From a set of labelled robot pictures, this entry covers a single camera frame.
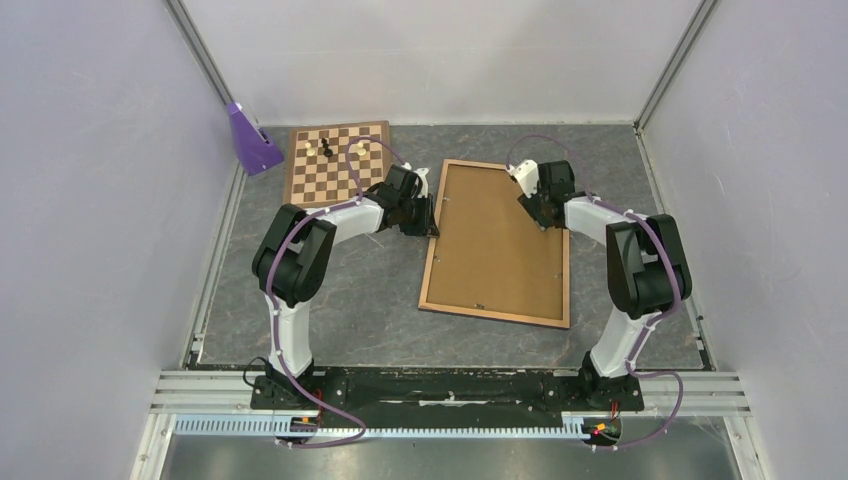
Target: chessboard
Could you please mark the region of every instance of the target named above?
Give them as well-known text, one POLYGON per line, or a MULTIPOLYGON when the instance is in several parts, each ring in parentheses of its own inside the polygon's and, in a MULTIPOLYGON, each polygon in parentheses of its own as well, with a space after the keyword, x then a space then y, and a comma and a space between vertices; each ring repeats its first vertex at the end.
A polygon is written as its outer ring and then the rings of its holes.
MULTIPOLYGON (((301 208, 326 207, 356 196, 356 183, 346 165, 348 143, 356 137, 389 143, 389 122, 364 122, 291 131, 283 203, 301 208)), ((350 149, 350 163, 362 189, 382 182, 392 163, 391 152, 377 142, 350 149)))

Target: cork board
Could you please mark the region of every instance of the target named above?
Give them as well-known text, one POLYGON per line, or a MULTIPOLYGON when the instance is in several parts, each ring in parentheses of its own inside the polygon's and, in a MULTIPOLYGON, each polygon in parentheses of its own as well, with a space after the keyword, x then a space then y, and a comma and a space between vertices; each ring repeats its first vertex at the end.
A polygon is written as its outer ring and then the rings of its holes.
POLYGON ((568 231, 540 231, 502 165, 445 160, 418 307, 568 328, 568 231))

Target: purple object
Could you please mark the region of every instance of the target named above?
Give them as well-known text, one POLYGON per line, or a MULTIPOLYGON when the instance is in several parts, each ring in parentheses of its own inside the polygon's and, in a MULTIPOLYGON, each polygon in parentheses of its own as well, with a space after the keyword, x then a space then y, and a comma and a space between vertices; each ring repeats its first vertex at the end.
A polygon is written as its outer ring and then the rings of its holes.
POLYGON ((283 163, 283 152, 274 144, 263 129, 257 130, 244 116, 241 105, 233 102, 227 105, 230 115, 230 129, 233 131, 233 146, 241 166, 248 175, 256 175, 283 163))

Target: gray floor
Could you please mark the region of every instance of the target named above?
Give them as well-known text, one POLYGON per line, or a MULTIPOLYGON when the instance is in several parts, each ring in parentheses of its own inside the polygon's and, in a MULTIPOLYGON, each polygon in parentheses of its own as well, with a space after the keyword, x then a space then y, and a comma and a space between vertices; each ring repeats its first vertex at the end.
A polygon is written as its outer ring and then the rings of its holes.
MULTIPOLYGON (((569 141, 587 164, 591 188, 613 203, 656 212, 647 174, 628 126, 406 126, 392 127, 392 145, 413 168, 429 167, 438 185, 442 161, 502 162, 512 142, 539 132, 569 141)), ((270 129, 278 144, 287 130, 270 129)), ((545 162, 561 149, 530 139, 515 159, 545 162)), ((201 364, 243 364, 266 355, 268 312, 253 255, 282 199, 283 167, 248 178, 212 302, 201 364)), ((327 277, 313 300, 311 346, 319 365, 578 367, 601 335, 612 306, 603 249, 571 237, 570 330, 532 327, 417 309, 427 240, 398 231, 361 236, 333 250, 327 277)), ((702 366, 684 312, 664 322, 639 365, 702 366)))
MULTIPOLYGON (((624 440, 657 428, 624 420, 624 440)), ((163 479, 663 479, 741 478, 722 419, 678 419, 638 448, 592 453, 573 440, 375 440, 290 451, 270 438, 180 436, 163 479)))

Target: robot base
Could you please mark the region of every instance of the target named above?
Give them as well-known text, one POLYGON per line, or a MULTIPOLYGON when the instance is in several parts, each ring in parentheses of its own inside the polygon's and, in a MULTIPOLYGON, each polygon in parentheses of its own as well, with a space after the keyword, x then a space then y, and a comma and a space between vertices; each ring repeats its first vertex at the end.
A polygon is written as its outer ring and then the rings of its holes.
POLYGON ((609 410, 618 402, 619 410, 641 411, 645 408, 639 379, 633 375, 601 377, 592 363, 591 351, 583 357, 583 366, 577 373, 582 387, 582 398, 595 409, 609 410))

